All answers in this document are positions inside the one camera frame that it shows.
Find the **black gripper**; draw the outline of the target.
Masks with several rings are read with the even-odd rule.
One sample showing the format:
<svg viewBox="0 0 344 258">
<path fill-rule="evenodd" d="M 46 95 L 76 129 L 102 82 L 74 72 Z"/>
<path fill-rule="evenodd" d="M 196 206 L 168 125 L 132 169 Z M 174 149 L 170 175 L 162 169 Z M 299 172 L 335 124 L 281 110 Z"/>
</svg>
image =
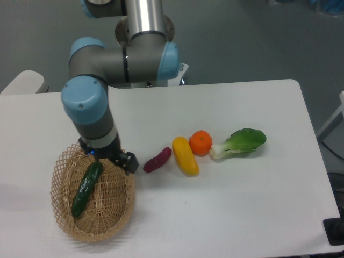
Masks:
<svg viewBox="0 0 344 258">
<path fill-rule="evenodd" d="M 96 160 L 109 159 L 116 166 L 119 166 L 126 175 L 134 174 L 139 166 L 139 162 L 134 153 L 124 153 L 120 148 L 120 138 L 115 139 L 105 147 L 89 147 L 80 137 L 78 143 L 82 151 L 87 155 L 93 155 Z"/>
</svg>

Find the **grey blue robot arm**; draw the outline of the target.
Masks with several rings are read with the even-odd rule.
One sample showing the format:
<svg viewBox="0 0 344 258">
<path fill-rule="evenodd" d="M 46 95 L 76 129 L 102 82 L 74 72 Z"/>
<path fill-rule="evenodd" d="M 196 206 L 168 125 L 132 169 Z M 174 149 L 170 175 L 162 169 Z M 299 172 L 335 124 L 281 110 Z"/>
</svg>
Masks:
<svg viewBox="0 0 344 258">
<path fill-rule="evenodd" d="M 83 151 L 109 159 L 131 174 L 139 164 L 133 153 L 121 150 L 108 87 L 176 78 L 178 47 L 167 38 L 161 1 L 82 1 L 81 6 L 93 18 L 125 16 L 129 45 L 106 48 L 99 39 L 76 40 L 70 50 L 70 79 L 61 91 L 62 104 L 80 134 Z"/>
</svg>

